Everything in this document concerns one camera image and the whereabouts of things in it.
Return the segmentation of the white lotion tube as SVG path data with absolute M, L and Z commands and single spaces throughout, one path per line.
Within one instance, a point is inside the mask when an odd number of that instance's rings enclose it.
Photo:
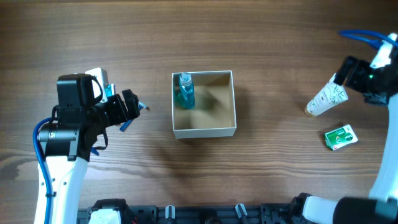
M 342 85 L 334 82 L 334 74 L 317 95 L 305 107 L 306 114 L 318 116 L 332 107 L 348 100 L 348 95 Z

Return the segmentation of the blue mouthwash bottle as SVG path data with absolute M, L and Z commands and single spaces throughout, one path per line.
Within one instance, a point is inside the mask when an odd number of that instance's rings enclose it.
M 194 109 L 195 93 L 192 76 L 190 73 L 181 73 L 177 78 L 175 87 L 176 103 L 179 108 Z

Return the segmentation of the green soap box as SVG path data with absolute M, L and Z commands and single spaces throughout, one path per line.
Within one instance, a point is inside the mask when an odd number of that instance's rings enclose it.
M 323 137 L 326 146 L 331 151 L 335 151 L 349 144 L 354 144 L 358 142 L 358 137 L 349 124 L 334 129 L 332 131 L 326 132 L 323 135 Z

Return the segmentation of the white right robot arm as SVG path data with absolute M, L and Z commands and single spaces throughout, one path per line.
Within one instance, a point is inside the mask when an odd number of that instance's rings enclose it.
M 346 57 L 334 82 L 361 93 L 366 103 L 387 107 L 389 124 L 382 162 L 368 198 L 331 201 L 309 195 L 301 214 L 312 223 L 397 223 L 397 57 L 380 67 Z

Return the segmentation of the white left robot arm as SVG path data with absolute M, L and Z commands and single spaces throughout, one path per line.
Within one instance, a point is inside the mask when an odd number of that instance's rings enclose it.
M 106 96 L 92 75 L 62 75 L 58 104 L 32 133 L 38 160 L 39 194 L 35 223 L 75 223 L 81 186 L 98 136 L 106 128 L 140 115 L 139 99 L 130 90 Z

